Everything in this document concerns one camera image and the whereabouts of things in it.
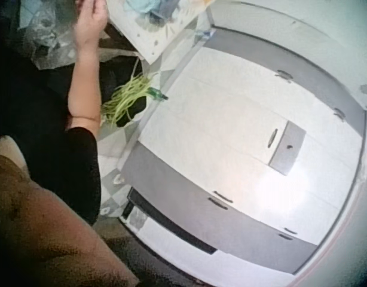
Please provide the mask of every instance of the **person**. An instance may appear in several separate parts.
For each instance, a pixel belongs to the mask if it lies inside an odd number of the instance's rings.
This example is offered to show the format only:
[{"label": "person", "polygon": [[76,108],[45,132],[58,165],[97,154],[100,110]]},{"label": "person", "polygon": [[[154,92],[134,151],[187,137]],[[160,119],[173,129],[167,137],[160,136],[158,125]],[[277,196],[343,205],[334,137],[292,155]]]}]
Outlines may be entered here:
[{"label": "person", "polygon": [[15,71],[1,83],[0,269],[31,286],[135,286],[90,226],[100,205],[98,42],[108,12],[105,0],[77,6],[67,107]]}]

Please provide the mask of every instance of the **dark floor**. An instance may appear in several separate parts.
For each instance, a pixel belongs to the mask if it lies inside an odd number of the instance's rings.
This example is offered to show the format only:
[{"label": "dark floor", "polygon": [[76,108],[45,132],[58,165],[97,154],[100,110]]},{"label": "dark floor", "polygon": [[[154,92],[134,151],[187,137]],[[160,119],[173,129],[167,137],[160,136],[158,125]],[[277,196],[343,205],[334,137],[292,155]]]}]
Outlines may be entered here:
[{"label": "dark floor", "polygon": [[100,219],[93,228],[134,275],[145,282],[145,286],[208,286],[163,262],[130,234],[117,218]]}]

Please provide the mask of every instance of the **white wall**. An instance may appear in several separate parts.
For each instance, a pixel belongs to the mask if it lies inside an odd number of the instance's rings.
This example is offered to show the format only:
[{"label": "white wall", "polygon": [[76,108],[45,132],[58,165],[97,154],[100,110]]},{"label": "white wall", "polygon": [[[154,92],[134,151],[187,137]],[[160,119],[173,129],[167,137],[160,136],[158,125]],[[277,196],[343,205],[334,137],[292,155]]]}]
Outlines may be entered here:
[{"label": "white wall", "polygon": [[218,0],[217,26],[267,39],[320,66],[364,107],[367,94],[367,0]]}]

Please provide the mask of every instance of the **forearm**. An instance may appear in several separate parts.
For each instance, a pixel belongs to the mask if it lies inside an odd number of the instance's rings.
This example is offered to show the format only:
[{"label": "forearm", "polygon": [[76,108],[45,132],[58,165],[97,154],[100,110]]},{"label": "forearm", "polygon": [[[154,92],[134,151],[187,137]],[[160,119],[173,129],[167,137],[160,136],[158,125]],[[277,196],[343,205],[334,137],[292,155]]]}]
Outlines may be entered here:
[{"label": "forearm", "polygon": [[73,118],[100,122],[100,106],[98,53],[79,52],[69,90],[69,112]]}]

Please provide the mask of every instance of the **black sleeve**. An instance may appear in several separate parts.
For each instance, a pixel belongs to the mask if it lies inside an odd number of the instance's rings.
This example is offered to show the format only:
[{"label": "black sleeve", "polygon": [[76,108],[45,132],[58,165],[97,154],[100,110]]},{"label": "black sleeve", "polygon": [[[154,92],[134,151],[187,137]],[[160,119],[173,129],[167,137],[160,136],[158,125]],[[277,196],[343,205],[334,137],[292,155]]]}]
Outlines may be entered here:
[{"label": "black sleeve", "polygon": [[64,189],[59,196],[89,224],[99,214],[101,183],[97,142],[91,132],[76,127],[65,133]]}]

